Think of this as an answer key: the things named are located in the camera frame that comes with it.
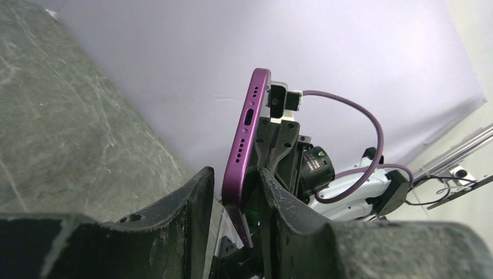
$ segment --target black cable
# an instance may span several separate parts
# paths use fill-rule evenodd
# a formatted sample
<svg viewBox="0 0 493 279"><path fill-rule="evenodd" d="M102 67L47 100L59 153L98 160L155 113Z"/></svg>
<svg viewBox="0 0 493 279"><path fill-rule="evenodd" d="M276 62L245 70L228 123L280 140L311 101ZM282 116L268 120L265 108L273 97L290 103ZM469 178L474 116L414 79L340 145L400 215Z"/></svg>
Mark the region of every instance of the black cable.
<svg viewBox="0 0 493 279"><path fill-rule="evenodd" d="M445 177L445 176L428 176L428 177L423 177L419 180L416 180L414 183L413 183L413 186L412 188L414 188L416 185L418 185L418 183L422 182L422 181L427 181L427 180L431 180L431 179L439 179L439 180L460 180L460 181L467 181L469 183L473 183L472 186L475 186L477 184L476 181L474 180L470 180L470 179L466 179L466 178L459 178L459 177ZM450 188L447 189L447 192L445 193L445 195L443 197L441 197L440 199L437 199L436 201L432 201L432 202L423 202L423 203L411 203L409 201L404 201L407 205L412 205L412 206L421 206L421 205L432 205L434 203L437 203L437 202L441 202L443 201L444 199L446 199L448 197L448 195L450 194Z"/></svg>

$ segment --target green marble tabletop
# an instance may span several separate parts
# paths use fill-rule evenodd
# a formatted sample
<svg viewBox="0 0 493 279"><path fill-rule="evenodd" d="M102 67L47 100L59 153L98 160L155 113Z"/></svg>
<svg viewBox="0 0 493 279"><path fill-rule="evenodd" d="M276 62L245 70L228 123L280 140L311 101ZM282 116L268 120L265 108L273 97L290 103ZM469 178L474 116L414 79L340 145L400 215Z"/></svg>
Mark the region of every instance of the green marble tabletop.
<svg viewBox="0 0 493 279"><path fill-rule="evenodd" d="M193 175L45 10L0 1L0 212L114 221Z"/></svg>

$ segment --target purple smartphone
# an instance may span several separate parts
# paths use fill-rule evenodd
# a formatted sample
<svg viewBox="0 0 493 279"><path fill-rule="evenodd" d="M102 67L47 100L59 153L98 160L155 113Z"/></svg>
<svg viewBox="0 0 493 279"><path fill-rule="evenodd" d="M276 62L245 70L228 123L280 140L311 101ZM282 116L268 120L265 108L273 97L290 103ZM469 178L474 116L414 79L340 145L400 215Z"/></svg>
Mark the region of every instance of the purple smartphone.
<svg viewBox="0 0 493 279"><path fill-rule="evenodd" d="M224 174L222 203L233 225L246 247L252 247L252 238L247 220L240 208L243 181L252 151L260 111L265 106L264 97L270 89L270 70L257 68L253 71L246 93L240 121L231 147L230 157Z"/></svg>

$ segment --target gray marble surface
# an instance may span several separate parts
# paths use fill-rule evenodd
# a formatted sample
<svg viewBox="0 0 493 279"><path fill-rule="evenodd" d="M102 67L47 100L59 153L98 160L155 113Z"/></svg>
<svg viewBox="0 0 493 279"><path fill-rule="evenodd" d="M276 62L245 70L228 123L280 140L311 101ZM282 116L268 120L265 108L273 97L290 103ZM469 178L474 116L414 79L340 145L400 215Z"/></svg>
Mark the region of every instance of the gray marble surface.
<svg viewBox="0 0 493 279"><path fill-rule="evenodd" d="M193 174L46 11L0 1L0 212L117 220Z"/></svg>

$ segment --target white backdrop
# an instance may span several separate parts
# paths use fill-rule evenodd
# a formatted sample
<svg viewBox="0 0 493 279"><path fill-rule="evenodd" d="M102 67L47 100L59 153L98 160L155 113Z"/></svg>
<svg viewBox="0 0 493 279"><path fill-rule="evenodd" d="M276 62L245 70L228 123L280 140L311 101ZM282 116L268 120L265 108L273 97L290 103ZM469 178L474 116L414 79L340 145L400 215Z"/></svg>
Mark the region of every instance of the white backdrop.
<svg viewBox="0 0 493 279"><path fill-rule="evenodd" d="M216 193L256 67L367 107L387 162L484 103L441 1L68 0L58 20L177 154L215 168ZM376 142L339 103L306 97L295 117L337 169Z"/></svg>

